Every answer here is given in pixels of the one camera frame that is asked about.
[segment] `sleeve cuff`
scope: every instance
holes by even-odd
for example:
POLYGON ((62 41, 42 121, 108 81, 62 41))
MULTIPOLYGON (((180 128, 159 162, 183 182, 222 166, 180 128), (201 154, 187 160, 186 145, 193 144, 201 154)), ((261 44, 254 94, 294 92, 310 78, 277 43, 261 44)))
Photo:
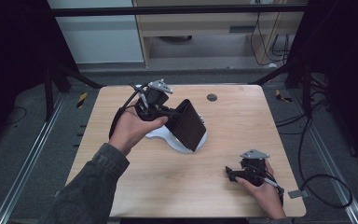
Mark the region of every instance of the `sleeve cuff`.
POLYGON ((100 163, 103 167, 109 169, 113 175, 121 176, 130 162, 115 147, 104 143, 92 158, 93 161, 100 163))

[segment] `wooden panel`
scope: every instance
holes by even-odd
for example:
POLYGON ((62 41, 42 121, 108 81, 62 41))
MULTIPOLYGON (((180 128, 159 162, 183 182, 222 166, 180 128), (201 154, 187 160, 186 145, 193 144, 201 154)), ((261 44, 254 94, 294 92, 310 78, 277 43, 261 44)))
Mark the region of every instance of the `wooden panel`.
MULTIPOLYGON (((208 138, 196 153, 182 154, 161 139, 143 139, 128 156, 130 167, 119 179, 112 217, 262 217, 255 199, 229 182, 225 166, 240 169, 240 154, 251 148, 268 153, 285 191, 297 189, 280 136, 259 86, 171 86, 166 103, 189 99, 205 120, 208 138), (214 93, 217 101, 209 102, 214 93)), ((107 142, 110 123, 132 88, 102 88, 77 152, 68 182, 107 142)), ((284 195, 290 217, 305 215, 302 199, 284 195)))

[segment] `person's left hand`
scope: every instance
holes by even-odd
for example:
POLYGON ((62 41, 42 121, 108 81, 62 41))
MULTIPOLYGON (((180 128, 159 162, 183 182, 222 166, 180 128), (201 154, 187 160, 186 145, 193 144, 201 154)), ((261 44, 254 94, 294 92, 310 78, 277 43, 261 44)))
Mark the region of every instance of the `person's left hand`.
POLYGON ((115 131, 109 139, 109 145, 127 156, 147 133, 162 127, 167 120, 168 117, 160 117, 153 121, 143 121, 136 114, 135 108, 129 107, 118 120, 115 131))

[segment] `person's right hand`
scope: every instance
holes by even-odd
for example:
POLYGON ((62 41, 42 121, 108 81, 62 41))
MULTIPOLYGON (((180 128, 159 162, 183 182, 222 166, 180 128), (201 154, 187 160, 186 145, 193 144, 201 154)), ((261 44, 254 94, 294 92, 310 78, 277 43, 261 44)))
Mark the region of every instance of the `person's right hand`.
MULTIPOLYGON (((266 160, 267 171, 273 175, 273 170, 266 160)), ((286 218, 283 211, 281 201, 279 199, 278 191, 275 187, 267 182, 264 182, 260 187, 256 187, 249 181, 236 177, 238 183, 246 188, 257 200, 258 205, 264 210, 270 219, 286 218)))

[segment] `white object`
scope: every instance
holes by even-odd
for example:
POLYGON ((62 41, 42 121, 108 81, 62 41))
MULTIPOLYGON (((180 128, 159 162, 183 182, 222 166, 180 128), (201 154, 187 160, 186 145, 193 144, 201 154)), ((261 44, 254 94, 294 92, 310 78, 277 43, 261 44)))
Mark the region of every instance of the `white object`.
MULTIPOLYGON (((205 132, 199 142, 199 145, 197 146, 197 149, 194 152, 197 152, 205 144, 207 135, 207 132, 205 132)), ((161 128, 156 129, 155 131, 152 131, 146 135, 146 138, 156 137, 164 139, 168 143, 168 145, 170 145, 171 148, 178 152, 185 154, 194 153, 191 149, 186 148, 181 142, 179 142, 179 140, 177 140, 170 132, 170 130, 168 130, 165 126, 162 126, 161 128)))

